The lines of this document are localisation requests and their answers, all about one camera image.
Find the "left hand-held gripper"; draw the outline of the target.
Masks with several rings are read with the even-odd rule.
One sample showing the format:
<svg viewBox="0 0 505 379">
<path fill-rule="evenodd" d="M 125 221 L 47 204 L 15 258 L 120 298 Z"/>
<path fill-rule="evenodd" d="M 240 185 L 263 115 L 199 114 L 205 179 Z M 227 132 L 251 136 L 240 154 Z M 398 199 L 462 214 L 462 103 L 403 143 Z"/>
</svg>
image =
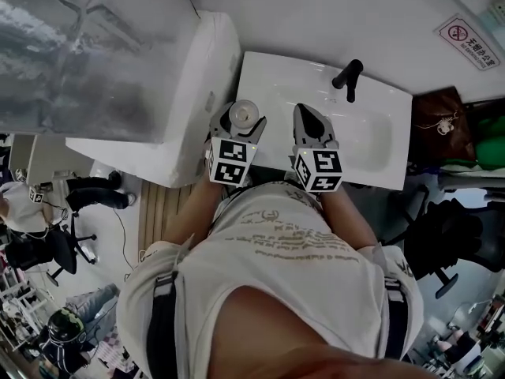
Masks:
<svg viewBox="0 0 505 379">
<path fill-rule="evenodd" d="M 232 137 L 230 109 L 234 102 L 220 108 L 210 119 L 211 143 L 207 154 L 208 176 L 211 182 L 223 185 L 244 185 L 258 149 L 258 142 L 267 125 L 261 117 L 247 134 Z"/>
</svg>

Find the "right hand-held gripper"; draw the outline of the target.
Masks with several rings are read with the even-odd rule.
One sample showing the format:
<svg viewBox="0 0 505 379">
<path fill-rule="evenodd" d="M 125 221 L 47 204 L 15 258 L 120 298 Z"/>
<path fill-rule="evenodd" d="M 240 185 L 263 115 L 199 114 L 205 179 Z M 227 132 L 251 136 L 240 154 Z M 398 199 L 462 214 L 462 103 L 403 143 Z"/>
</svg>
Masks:
<svg viewBox="0 0 505 379">
<path fill-rule="evenodd" d="M 339 143 L 329 118 L 303 103 L 295 106 L 294 171 L 308 193 L 332 193 L 342 183 Z"/>
</svg>

